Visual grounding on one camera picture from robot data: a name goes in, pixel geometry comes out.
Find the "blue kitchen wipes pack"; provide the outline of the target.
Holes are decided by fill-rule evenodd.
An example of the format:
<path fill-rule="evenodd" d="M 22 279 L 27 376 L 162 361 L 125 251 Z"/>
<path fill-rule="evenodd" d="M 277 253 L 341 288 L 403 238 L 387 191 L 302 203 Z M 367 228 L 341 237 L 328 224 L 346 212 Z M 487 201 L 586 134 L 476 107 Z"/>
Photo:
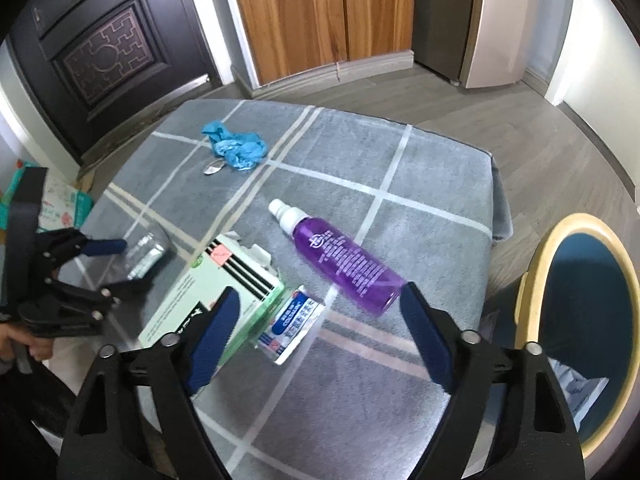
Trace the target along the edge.
<path fill-rule="evenodd" d="M 608 385 L 608 378 L 585 378 L 568 365 L 551 358 L 548 361 L 563 391 L 574 424 L 579 428 L 590 408 Z"/>

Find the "teal trash bin yellow rim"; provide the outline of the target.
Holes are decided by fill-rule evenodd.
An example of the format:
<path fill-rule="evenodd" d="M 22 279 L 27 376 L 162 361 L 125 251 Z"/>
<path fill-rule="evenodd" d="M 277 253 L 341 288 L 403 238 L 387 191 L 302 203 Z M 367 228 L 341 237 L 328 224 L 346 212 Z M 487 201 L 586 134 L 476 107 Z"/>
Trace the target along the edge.
<path fill-rule="evenodd" d="M 515 341 L 587 378 L 606 378 L 580 424 L 593 456 L 620 419 L 639 375 L 639 280 L 615 232 L 591 214 L 570 214 L 542 239 L 518 284 Z"/>

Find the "silver foil tray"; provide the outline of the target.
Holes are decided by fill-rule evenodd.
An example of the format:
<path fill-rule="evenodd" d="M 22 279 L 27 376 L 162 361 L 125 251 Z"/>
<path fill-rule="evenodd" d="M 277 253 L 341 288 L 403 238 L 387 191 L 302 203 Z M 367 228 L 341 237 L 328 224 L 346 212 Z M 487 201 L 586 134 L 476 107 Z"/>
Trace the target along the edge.
<path fill-rule="evenodd" d="M 161 226 L 149 229 L 129 247 L 122 258 L 128 281 L 145 278 L 171 250 L 172 243 Z"/>

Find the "green tissue pack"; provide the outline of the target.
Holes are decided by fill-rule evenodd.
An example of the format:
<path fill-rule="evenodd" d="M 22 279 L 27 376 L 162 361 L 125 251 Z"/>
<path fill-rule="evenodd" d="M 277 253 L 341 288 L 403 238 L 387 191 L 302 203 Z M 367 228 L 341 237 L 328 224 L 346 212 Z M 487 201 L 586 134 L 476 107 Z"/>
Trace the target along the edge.
<path fill-rule="evenodd" d="M 8 226 L 9 210 L 13 194 L 20 184 L 30 162 L 14 171 L 9 187 L 1 197 L 0 228 Z M 39 231 L 55 231 L 59 229 L 79 229 L 93 208 L 92 198 L 85 192 L 73 188 L 70 184 L 55 176 L 47 174 L 44 181 L 41 210 L 38 219 Z"/>

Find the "small blue white sachet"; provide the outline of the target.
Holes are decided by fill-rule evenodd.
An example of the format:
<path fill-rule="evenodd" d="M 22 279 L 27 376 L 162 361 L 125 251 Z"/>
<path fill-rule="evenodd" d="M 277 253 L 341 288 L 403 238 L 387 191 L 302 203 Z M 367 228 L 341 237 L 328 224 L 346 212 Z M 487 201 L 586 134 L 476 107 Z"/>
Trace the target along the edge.
<path fill-rule="evenodd" d="M 276 365 L 282 365 L 317 323 L 326 306 L 308 294 L 304 286 L 287 289 L 268 313 L 254 338 L 256 349 Z"/>

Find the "green white medicine box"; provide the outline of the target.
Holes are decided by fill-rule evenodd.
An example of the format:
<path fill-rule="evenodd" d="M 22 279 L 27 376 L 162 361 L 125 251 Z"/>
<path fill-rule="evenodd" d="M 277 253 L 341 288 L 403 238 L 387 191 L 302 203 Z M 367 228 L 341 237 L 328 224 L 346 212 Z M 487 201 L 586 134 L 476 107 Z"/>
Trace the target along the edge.
<path fill-rule="evenodd" d="M 180 333 L 195 315 L 212 310 L 224 290 L 240 297 L 240 314 L 219 361 L 226 364 L 253 336 L 284 291 L 271 255 L 258 245 L 246 247 L 233 231 L 217 235 L 175 281 L 139 335 L 149 347 L 169 332 Z"/>

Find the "purple spray bottle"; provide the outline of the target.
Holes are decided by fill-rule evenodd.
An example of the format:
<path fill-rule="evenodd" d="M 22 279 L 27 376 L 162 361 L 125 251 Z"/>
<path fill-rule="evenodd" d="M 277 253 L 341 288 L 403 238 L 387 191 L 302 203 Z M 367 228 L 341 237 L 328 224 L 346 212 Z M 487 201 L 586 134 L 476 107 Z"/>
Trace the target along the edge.
<path fill-rule="evenodd" d="M 399 297 L 406 281 L 331 223 L 277 198 L 268 209 L 297 251 L 361 309 L 380 316 Z"/>

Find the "small silver blister piece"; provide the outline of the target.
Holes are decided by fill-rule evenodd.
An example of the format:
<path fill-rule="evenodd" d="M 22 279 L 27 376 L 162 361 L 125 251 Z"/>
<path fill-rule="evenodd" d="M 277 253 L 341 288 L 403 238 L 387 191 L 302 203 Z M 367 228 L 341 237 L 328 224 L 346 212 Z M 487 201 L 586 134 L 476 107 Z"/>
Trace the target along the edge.
<path fill-rule="evenodd" d="M 223 160 L 221 159 L 215 160 L 205 168 L 205 170 L 203 171 L 203 174 L 205 174 L 206 176 L 212 176 L 213 174 L 216 174 L 220 170 L 223 170 L 224 166 L 226 166 L 226 163 Z"/>

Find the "grey plaid mat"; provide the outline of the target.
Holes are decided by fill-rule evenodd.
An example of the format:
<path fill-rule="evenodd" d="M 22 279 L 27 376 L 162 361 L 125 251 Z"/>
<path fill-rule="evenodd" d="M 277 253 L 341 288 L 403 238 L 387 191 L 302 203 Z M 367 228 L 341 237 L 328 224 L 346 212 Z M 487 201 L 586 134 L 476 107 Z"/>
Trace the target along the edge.
<path fill-rule="evenodd" d="M 186 268 L 233 232 L 285 286 L 324 304 L 284 363 L 244 346 L 196 398 L 235 479 L 403 479 L 448 398 L 393 300 L 413 281 L 463 328 L 480 322 L 491 245 L 512 233 L 491 154 L 368 116 L 262 101 L 180 107 L 130 157 L 86 220 L 92 237 L 160 223 L 177 252 L 105 335 L 149 344 Z"/>

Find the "blue crumpled glove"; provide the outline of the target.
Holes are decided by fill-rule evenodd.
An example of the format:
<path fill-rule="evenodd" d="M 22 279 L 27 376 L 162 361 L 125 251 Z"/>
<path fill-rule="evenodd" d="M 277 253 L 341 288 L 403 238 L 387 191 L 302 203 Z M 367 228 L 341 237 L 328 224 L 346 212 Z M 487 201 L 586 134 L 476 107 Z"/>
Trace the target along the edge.
<path fill-rule="evenodd" d="M 268 146 L 259 134 L 232 132 L 223 122 L 205 125 L 202 135 L 209 140 L 213 154 L 235 170 L 254 169 L 268 153 Z"/>

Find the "dark entrance door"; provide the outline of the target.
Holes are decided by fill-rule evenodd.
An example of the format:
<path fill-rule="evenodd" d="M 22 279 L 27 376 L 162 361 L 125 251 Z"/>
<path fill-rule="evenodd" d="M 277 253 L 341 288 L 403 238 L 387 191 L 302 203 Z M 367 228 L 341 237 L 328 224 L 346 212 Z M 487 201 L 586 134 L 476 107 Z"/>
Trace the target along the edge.
<path fill-rule="evenodd" d="M 203 76 L 220 81 L 193 0 L 27 0 L 9 46 L 76 162 L 169 93 Z"/>

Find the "wooden cabinet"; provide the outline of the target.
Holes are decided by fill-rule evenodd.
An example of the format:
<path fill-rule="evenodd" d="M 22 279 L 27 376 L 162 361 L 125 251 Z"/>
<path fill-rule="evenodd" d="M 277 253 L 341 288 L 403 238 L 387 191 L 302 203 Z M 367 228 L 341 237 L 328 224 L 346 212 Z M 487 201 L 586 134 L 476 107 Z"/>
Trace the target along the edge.
<path fill-rule="evenodd" d="M 411 47 L 414 0 L 236 0 L 259 87 Z"/>

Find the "white interior door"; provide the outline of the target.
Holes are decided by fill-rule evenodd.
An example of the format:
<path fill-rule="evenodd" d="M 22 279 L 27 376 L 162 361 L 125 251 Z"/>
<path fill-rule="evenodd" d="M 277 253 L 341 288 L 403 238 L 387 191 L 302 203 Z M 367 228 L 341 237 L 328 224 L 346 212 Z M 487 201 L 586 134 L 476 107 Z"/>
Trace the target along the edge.
<path fill-rule="evenodd" d="M 577 113 L 639 184 L 639 46 L 611 0 L 573 0 L 546 99 Z"/>

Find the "grey refrigerator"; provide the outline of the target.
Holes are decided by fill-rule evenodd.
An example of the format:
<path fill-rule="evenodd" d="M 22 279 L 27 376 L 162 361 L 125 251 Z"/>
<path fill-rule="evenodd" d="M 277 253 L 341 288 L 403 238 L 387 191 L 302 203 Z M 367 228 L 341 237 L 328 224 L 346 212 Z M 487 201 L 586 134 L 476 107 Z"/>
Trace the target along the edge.
<path fill-rule="evenodd" d="M 414 60 L 465 89 L 520 81 L 538 0 L 414 0 Z"/>

